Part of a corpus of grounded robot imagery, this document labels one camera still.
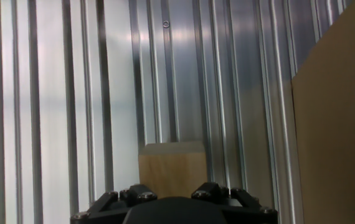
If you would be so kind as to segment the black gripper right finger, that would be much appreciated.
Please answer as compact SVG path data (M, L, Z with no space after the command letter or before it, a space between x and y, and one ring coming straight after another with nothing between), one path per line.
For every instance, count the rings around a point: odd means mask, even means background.
M240 207L259 211L260 203L256 197L240 188L228 188L220 186L216 182L206 182L197 188L192 194L192 199L203 200L216 205L228 205L233 207L234 200Z

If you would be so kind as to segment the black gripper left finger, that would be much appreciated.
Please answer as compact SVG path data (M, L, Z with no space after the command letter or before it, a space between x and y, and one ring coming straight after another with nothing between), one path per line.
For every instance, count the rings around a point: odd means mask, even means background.
M105 212L121 213L142 203L157 200L158 196L143 184L132 185L119 192L105 192L89 209L90 215L99 215Z

